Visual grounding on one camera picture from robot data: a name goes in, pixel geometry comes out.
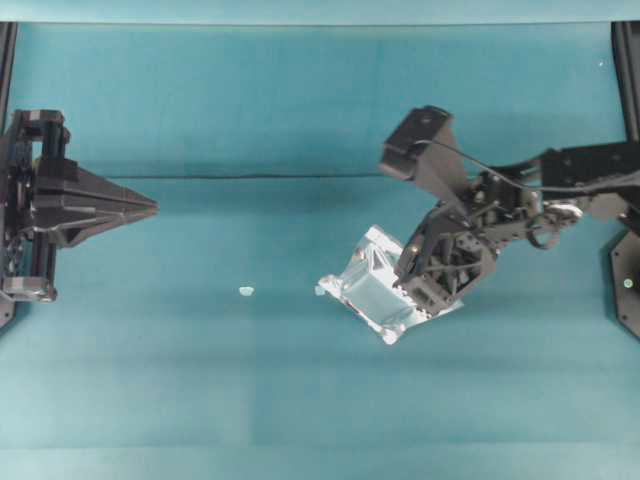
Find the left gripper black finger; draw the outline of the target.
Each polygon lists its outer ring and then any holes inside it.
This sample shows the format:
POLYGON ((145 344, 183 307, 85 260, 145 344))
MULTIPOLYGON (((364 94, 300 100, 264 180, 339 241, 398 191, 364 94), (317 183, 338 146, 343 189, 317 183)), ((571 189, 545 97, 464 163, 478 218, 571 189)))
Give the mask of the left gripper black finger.
POLYGON ((157 207, 115 212, 45 208, 34 217, 34 231, 47 235, 59 248, 73 248, 91 237, 150 218, 157 212, 157 207))
POLYGON ((39 175, 37 189, 56 194, 70 194, 97 200, 116 201, 142 207, 157 208, 157 203, 129 188, 77 167, 72 175, 61 178, 39 175))

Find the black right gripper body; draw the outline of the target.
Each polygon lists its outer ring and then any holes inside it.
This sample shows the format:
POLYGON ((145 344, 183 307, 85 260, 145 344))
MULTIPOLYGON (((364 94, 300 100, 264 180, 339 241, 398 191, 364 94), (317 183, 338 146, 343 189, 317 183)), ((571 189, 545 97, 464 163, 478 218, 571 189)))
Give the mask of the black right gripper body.
POLYGON ((489 173, 471 180, 461 202, 439 202, 458 209, 468 231, 442 239, 427 271, 413 279, 425 279, 441 287, 451 306, 495 271, 500 250, 525 238, 526 228, 542 208, 538 193, 512 186, 489 173))

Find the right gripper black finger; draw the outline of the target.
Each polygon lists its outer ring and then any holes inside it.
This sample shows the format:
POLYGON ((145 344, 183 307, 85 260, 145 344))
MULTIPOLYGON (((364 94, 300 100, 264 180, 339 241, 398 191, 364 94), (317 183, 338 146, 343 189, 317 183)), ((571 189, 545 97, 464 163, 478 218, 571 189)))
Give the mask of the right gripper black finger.
POLYGON ((431 281, 425 279, 397 280, 394 287, 425 318, 437 317, 450 309, 449 296, 441 287, 437 287, 431 281))
POLYGON ((408 284, 423 275, 437 244, 451 235, 468 231, 466 219, 450 204, 439 202, 429 211, 405 245, 394 268, 396 286, 408 284))

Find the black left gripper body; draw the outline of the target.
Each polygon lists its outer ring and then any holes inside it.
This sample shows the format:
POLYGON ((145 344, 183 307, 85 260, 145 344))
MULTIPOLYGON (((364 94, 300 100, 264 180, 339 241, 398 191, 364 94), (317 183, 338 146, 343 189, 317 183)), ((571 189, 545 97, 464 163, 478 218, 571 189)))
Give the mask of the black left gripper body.
POLYGON ((70 133, 58 110, 17 110, 1 135, 1 301, 52 302, 58 245, 37 202, 61 189, 70 133))

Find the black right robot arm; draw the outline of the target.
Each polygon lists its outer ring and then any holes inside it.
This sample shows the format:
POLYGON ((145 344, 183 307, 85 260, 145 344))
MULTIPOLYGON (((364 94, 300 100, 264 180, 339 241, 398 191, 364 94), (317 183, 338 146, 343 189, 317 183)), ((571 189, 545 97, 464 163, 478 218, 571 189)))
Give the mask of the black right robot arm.
POLYGON ((385 153, 395 176, 437 199, 395 267, 395 288, 432 318, 495 269, 501 251, 526 240, 549 250, 586 214, 627 229, 609 253, 618 321, 639 333, 639 145, 618 142, 550 149, 520 163, 483 166, 436 140, 418 140, 400 157, 385 153))

